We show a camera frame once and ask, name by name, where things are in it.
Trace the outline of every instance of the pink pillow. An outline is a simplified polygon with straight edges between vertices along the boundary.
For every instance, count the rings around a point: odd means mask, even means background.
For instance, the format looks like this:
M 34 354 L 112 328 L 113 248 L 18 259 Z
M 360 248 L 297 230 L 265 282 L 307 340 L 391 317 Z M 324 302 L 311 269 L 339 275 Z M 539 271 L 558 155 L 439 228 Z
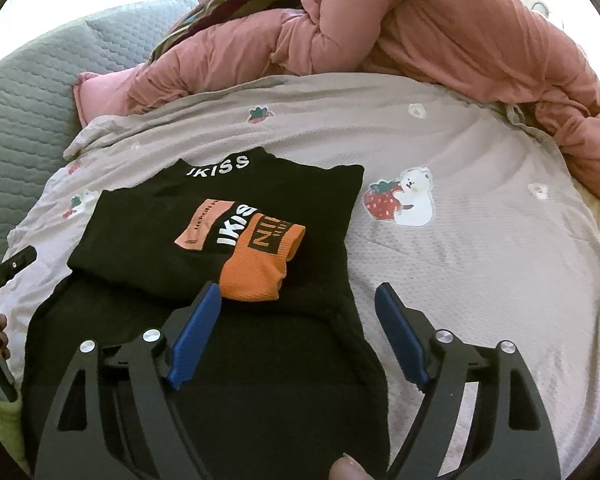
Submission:
M 104 75 L 82 72 L 74 83 L 75 105 L 82 127 L 102 115 L 128 115 L 126 98 L 133 80 L 143 68 L 144 63 L 141 63 Z

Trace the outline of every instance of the fingernail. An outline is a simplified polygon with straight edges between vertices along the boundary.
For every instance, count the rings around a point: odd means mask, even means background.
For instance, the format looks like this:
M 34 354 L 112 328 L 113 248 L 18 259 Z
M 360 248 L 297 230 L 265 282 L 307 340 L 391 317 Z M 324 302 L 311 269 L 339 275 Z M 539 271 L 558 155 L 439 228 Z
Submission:
M 356 468 L 358 471 L 360 471 L 361 473 L 366 473 L 365 468 L 363 468 L 358 462 L 356 462 L 353 457 L 350 457 L 348 454 L 343 453 L 342 455 L 344 458 L 347 459 L 347 461 L 349 461 L 349 463 Z

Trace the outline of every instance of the hand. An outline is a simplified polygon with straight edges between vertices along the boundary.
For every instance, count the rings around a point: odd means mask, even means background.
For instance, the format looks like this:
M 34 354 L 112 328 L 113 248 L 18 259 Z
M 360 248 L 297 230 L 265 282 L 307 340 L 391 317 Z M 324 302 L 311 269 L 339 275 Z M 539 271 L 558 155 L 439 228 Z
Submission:
M 4 329 L 7 328 L 7 317 L 4 314 L 0 314 L 0 352 L 4 359 L 11 357 L 11 352 L 7 348 L 9 344 L 9 338 L 4 333 Z
M 336 460 L 329 471 L 329 480 L 373 480 L 363 467 L 345 454 Z

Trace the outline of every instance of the gray quilted mattress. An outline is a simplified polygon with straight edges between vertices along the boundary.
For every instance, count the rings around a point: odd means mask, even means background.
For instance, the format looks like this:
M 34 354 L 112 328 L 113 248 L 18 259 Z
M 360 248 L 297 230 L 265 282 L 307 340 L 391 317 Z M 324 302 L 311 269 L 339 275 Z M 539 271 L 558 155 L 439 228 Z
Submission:
M 0 62 L 0 261 L 80 131 L 72 84 L 80 72 L 144 61 L 197 0 L 155 0 L 104 10 L 40 36 Z

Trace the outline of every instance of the silver knob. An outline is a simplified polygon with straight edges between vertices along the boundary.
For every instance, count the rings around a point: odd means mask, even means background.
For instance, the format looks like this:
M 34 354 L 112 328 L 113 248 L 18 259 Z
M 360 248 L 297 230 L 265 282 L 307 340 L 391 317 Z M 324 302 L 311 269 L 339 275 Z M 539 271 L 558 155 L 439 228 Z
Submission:
M 454 340 L 454 335 L 449 330 L 438 330 L 436 339 L 441 343 L 451 343 Z
M 503 341 L 500 343 L 500 348 L 507 354 L 513 354 L 516 351 L 516 346 L 511 341 Z
M 82 352 L 83 354 L 88 354 L 94 348 L 96 348 L 95 341 L 92 341 L 91 339 L 87 339 L 87 341 L 83 341 L 82 344 L 80 345 L 80 352 Z
M 144 334 L 142 334 L 142 339 L 148 343 L 158 341 L 158 339 L 160 339 L 160 331 L 157 328 L 150 328 Z

